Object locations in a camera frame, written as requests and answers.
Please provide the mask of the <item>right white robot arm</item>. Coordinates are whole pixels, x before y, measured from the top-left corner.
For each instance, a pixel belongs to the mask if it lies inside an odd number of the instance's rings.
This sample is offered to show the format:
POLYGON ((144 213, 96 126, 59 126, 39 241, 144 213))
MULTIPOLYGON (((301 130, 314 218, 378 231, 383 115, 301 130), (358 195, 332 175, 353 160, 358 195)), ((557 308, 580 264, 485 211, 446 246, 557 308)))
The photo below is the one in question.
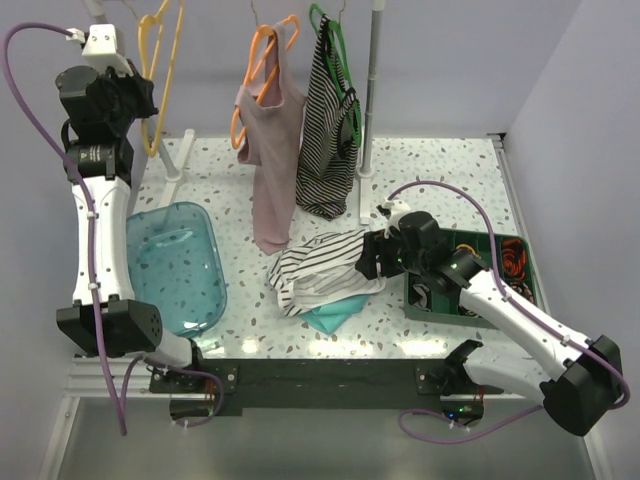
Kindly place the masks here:
POLYGON ((387 224, 365 235, 359 272, 369 280, 414 275, 429 293, 457 301, 527 354, 506 361, 467 340, 444 361, 437 377, 444 390, 466 393, 477 385, 520 395, 576 436, 628 400, 614 341, 605 335, 591 339, 544 313, 481 258, 453 247, 429 213, 394 201, 378 209, 387 224))

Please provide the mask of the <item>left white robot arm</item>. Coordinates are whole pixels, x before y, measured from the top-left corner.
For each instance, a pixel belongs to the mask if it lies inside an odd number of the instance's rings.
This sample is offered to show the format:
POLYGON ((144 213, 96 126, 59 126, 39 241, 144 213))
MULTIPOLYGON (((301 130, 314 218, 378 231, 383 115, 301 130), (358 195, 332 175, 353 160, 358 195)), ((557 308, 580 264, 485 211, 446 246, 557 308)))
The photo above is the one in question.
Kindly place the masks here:
POLYGON ((197 346, 164 328, 156 306, 136 299, 128 270, 134 150, 127 135, 136 120, 156 113, 153 85, 137 72, 120 76, 112 67, 100 73, 87 65, 60 73, 55 85, 68 115, 61 140, 79 232, 72 304, 57 311, 57 326, 90 356, 140 354, 173 367, 173 382, 196 392, 207 380, 197 346))

